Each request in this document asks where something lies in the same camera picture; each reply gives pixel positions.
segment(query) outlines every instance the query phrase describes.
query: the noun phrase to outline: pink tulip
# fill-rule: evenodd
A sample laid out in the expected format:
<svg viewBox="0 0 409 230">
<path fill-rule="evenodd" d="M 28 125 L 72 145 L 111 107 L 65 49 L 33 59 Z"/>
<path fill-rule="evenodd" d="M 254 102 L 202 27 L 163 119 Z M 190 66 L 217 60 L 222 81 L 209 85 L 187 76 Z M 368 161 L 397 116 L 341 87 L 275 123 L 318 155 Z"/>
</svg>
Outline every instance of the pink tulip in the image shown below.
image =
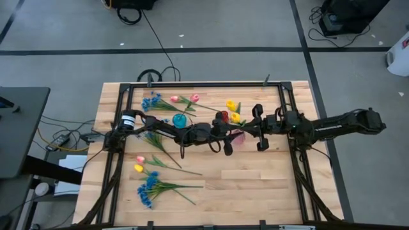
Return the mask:
<svg viewBox="0 0 409 230">
<path fill-rule="evenodd" d="M 144 158 L 144 157 L 141 157 L 141 156 L 136 157 L 136 162 L 138 162 L 138 163 L 140 163 L 140 164 L 143 164 L 143 163 L 145 162 L 145 158 Z"/>
<path fill-rule="evenodd" d="M 178 102 L 179 101 L 179 97 L 178 96 L 171 96 L 171 102 Z"/>
<path fill-rule="evenodd" d="M 190 101 L 196 103 L 199 101 L 199 98 L 200 98 L 199 95 L 192 95 L 190 96 Z"/>
</svg>

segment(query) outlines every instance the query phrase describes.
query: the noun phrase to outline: black metal frame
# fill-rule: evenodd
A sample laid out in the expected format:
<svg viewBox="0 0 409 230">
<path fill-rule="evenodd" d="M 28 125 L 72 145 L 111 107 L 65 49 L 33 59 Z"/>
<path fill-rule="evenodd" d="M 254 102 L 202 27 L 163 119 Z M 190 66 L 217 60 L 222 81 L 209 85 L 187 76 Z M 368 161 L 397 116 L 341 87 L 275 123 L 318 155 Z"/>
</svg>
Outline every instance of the black metal frame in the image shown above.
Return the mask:
<svg viewBox="0 0 409 230">
<path fill-rule="evenodd" d="M 185 82 L 175 82 L 175 83 L 163 83 L 163 82 L 152 82 L 151 86 L 153 88 L 184 88 L 184 87 L 254 87 L 254 86 L 263 86 L 264 82 L 192 82 L 192 83 L 185 83 Z M 290 104 L 291 110 L 296 110 L 297 106 L 295 104 L 295 98 L 293 94 L 293 88 L 291 85 L 291 82 L 268 82 L 267 87 L 273 87 L 279 92 L 279 98 L 280 98 L 280 103 L 281 107 L 283 108 L 283 112 L 287 111 L 287 105 Z M 120 84 L 120 90 L 119 90 L 119 95 L 118 95 L 118 101 L 116 104 L 116 111 L 115 111 L 115 117 L 114 117 L 114 122 L 113 125 L 116 125 L 119 121 L 120 113 L 124 109 L 131 109 L 132 106 L 132 98 L 134 95 L 134 89 L 135 88 L 147 88 L 147 85 L 144 83 L 137 83 L 137 84 Z M 127 97 L 127 104 L 126 107 L 123 109 L 121 108 L 124 100 L 124 94 L 125 92 L 128 93 Z M 286 97 L 285 93 L 288 94 L 289 102 L 286 102 Z M 298 179 L 296 176 L 296 172 L 301 172 L 300 166 L 298 165 L 298 158 L 297 158 L 297 153 L 295 150 L 295 145 L 294 139 L 290 139 L 289 136 L 287 136 L 288 142 L 289 142 L 289 149 L 290 149 L 290 154 L 291 154 L 291 161 L 293 165 L 293 170 L 295 172 L 295 183 L 297 187 L 297 194 L 298 194 L 298 201 L 300 204 L 300 212 L 301 212 L 301 218 L 303 222 L 306 222 L 309 220 L 308 218 L 308 213 L 307 213 L 307 207 L 305 203 L 305 197 L 304 197 L 304 191 L 303 191 L 303 183 Z M 111 168 L 112 168 L 112 160 L 114 158 L 114 154 L 109 152 L 107 156 L 107 163 L 105 167 L 105 172 L 104 172 L 104 178 L 102 182 L 102 190 L 101 193 L 107 188 L 110 174 L 111 174 Z M 313 185 L 313 180 L 311 176 L 311 170 L 309 167 L 309 162 L 308 162 L 308 157 L 305 152 L 301 152 L 300 154 L 303 155 L 304 161 L 303 161 L 303 168 L 305 171 L 305 180 L 307 183 L 307 186 L 310 186 L 310 189 L 307 189 L 307 191 L 313 191 L 314 192 L 314 185 Z M 123 163 L 123 154 L 118 155 L 118 162 L 117 162 L 117 167 L 122 167 Z M 115 211 L 116 211 L 116 203 L 118 200 L 118 191 L 120 187 L 120 180 L 115 184 L 113 191 L 112 191 L 112 200 L 111 200 L 111 207 L 109 210 L 109 219 L 108 223 L 114 224 L 115 220 Z M 316 201 L 311 198 L 311 204 L 313 207 L 313 215 L 314 215 L 314 220 L 315 221 L 320 221 L 320 210 L 318 208 L 318 205 L 316 204 Z M 97 216 L 96 216 L 96 223 L 101 224 L 102 223 L 102 218 L 104 215 L 104 204 L 100 207 Z M 228 229 L 238 229 L 240 227 L 244 227 L 246 229 L 260 229 L 261 226 L 267 226 L 265 225 L 265 221 L 260 222 L 260 225 L 257 226 L 224 226 L 223 228 L 228 228 Z M 197 229 L 200 226 L 184 226 L 182 227 L 183 229 Z M 277 225 L 270 226 L 273 227 L 274 229 L 278 228 Z"/>
</svg>

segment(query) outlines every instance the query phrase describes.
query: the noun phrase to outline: black stripe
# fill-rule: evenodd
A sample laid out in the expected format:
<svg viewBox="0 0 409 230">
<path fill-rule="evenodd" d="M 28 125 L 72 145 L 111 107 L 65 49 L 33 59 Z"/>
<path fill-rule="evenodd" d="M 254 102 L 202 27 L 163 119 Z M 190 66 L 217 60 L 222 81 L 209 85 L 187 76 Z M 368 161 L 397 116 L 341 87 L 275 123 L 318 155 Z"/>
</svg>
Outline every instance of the black stripe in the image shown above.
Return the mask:
<svg viewBox="0 0 409 230">
<path fill-rule="evenodd" d="M 387 52 L 391 47 L 308 48 L 309 52 Z"/>
<path fill-rule="evenodd" d="M 302 52 L 304 54 L 305 62 L 307 64 L 308 74 L 309 74 L 309 77 L 310 77 L 311 87 L 312 87 L 312 90 L 313 90 L 313 93 L 314 93 L 315 102 L 316 102 L 316 106 L 317 106 L 317 109 L 318 109 L 318 114 L 320 115 L 320 118 L 326 118 L 327 117 L 327 112 L 325 111 L 324 101 L 322 99 L 321 90 L 320 90 L 320 87 L 318 85 L 318 80 L 317 80 L 317 76 L 315 74 L 313 61 L 311 60 L 311 55 L 309 53 L 309 48 L 307 46 L 307 41 L 306 41 L 305 36 L 304 36 L 304 30 L 302 29 L 300 15 L 298 14 L 298 10 L 297 10 L 297 6 L 295 4 L 295 0 L 289 0 L 289 3 L 291 5 L 291 9 L 293 11 L 295 25 L 297 27 L 297 32 L 298 32 L 298 37 L 300 38 L 300 43 L 301 43 L 301 46 L 302 46 Z M 333 49 L 333 48 L 322 48 L 322 49 L 338 50 L 338 49 Z M 342 206 L 342 209 L 343 209 L 343 213 L 344 213 L 344 219 L 347 220 L 347 221 L 353 222 L 351 206 L 350 206 L 350 202 L 349 202 L 349 199 L 348 199 L 348 194 L 346 193 L 344 178 L 343 178 L 343 175 L 342 175 L 342 172 L 341 172 L 341 166 L 339 165 L 339 160 L 338 160 L 337 151 L 335 149 L 334 142 L 333 141 L 327 141 L 327 148 L 328 148 L 328 152 L 330 154 L 331 161 L 332 161 L 332 168 L 333 168 L 333 171 L 334 171 L 334 178 L 335 178 L 335 181 L 336 181 L 338 196 L 339 196 L 341 206 Z"/>
<path fill-rule="evenodd" d="M 390 47 L 307 48 L 309 52 L 387 52 Z M 168 48 L 169 54 L 207 52 L 304 52 L 301 47 L 208 47 Z M 162 49 L 95 49 L 95 50 L 0 50 L 0 56 L 90 55 L 90 54 L 162 54 Z"/>
<path fill-rule="evenodd" d="M 301 52 L 300 47 L 210 47 L 168 48 L 167 53 L 200 52 Z M 83 54 L 161 54 L 162 49 L 98 49 L 98 50 L 0 50 L 0 56 L 83 55 Z"/>
<path fill-rule="evenodd" d="M 12 26 L 12 24 L 13 24 L 13 22 L 14 22 L 14 19 L 15 19 L 15 17 L 17 16 L 17 12 L 20 10 L 20 8 L 21 8 L 21 6 L 23 5 L 24 1 L 25 1 L 25 0 L 20 0 L 20 1 L 17 3 L 17 6 L 15 7 L 15 9 L 14 9 L 12 15 L 10 16 L 10 18 L 8 19 L 6 25 L 4 26 L 3 30 L 1 31 L 1 34 L 0 34 L 0 44 L 3 42 L 4 38 L 6 37 L 8 30 L 11 28 L 11 26 Z"/>
</svg>

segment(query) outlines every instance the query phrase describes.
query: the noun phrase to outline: black desk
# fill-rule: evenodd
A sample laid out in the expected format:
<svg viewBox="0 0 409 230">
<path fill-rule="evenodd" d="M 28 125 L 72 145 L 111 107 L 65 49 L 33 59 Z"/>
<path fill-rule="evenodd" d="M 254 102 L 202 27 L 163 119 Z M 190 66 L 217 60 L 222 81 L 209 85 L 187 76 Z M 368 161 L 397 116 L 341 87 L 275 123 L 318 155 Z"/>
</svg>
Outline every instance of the black desk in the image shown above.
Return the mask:
<svg viewBox="0 0 409 230">
<path fill-rule="evenodd" d="M 81 183 L 81 173 L 27 155 L 49 93 L 45 87 L 0 87 L 0 96 L 20 107 L 19 111 L 0 109 L 0 216 L 26 201 L 29 189 L 36 185 L 33 175 Z M 22 208 L 10 214 L 9 229 L 16 228 Z"/>
</svg>

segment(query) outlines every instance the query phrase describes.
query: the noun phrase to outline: desk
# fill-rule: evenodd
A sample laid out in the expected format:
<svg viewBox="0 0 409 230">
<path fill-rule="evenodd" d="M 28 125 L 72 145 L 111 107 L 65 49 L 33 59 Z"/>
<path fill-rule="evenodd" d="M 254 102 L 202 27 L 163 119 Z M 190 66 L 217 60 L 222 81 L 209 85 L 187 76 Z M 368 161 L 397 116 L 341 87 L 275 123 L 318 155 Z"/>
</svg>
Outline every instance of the desk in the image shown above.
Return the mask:
<svg viewBox="0 0 409 230">
<path fill-rule="evenodd" d="M 307 119 L 317 119 L 308 82 L 291 83 L 299 111 L 304 112 Z M 189 87 L 189 83 L 186 82 L 161 84 L 165 88 L 135 88 L 132 95 L 132 109 L 141 109 L 143 97 L 150 97 L 152 90 L 161 93 L 165 100 L 174 95 L 189 97 L 193 93 L 198 93 L 201 96 L 198 103 L 218 110 L 226 110 L 226 100 L 232 99 L 242 103 L 241 116 L 247 121 L 252 119 L 251 109 L 255 104 L 263 105 L 263 116 L 273 114 L 281 104 L 277 90 L 270 87 Z M 119 88 L 120 83 L 104 84 L 96 114 L 95 130 L 107 132 L 111 129 L 110 122 L 114 121 Z M 126 97 L 121 109 L 125 108 L 125 104 Z M 175 106 L 179 109 L 185 107 L 184 104 L 175 104 Z M 194 108 L 197 111 L 194 113 L 197 117 L 191 117 L 194 123 L 212 122 L 214 111 L 196 106 Z M 171 120 L 175 112 L 149 111 L 147 114 Z M 141 126 L 141 120 L 137 119 L 136 124 Z M 180 159 L 179 145 L 164 137 L 165 149 L 183 169 L 202 173 L 203 176 L 151 165 L 147 168 L 150 171 L 159 171 L 161 180 L 181 185 L 203 186 L 203 188 L 180 189 L 180 192 L 197 204 L 196 206 L 174 192 L 166 192 L 155 199 L 153 210 L 146 209 L 137 196 L 136 190 L 143 183 L 139 179 L 143 175 L 134 170 L 135 158 L 137 155 L 151 158 L 151 155 L 155 154 L 165 164 L 173 165 L 173 163 L 149 144 L 136 137 L 128 137 L 114 225 L 146 226 L 147 221 L 154 221 L 155 226 L 256 225 L 259 224 L 259 220 L 266 220 L 267 224 L 301 224 L 302 218 L 287 137 L 266 136 L 270 142 L 270 148 L 264 152 L 256 150 L 258 139 L 253 139 L 250 135 L 246 137 L 243 145 L 233 146 L 234 153 L 230 157 L 225 156 L 223 152 L 213 153 L 207 145 L 204 145 L 186 148 L 183 160 Z M 325 144 L 322 142 L 316 143 L 314 147 L 326 152 Z M 101 149 L 101 142 L 91 144 L 88 158 Z M 317 194 L 336 216 L 342 218 L 343 213 L 328 158 L 313 150 L 308 151 L 308 156 Z M 73 223 L 77 223 L 87 214 L 100 195 L 106 159 L 107 153 L 102 152 L 85 168 Z M 312 219 L 311 202 L 305 191 L 304 195 L 307 212 Z M 103 222 L 107 222 L 110 204 L 111 198 L 108 197 Z"/>
</svg>

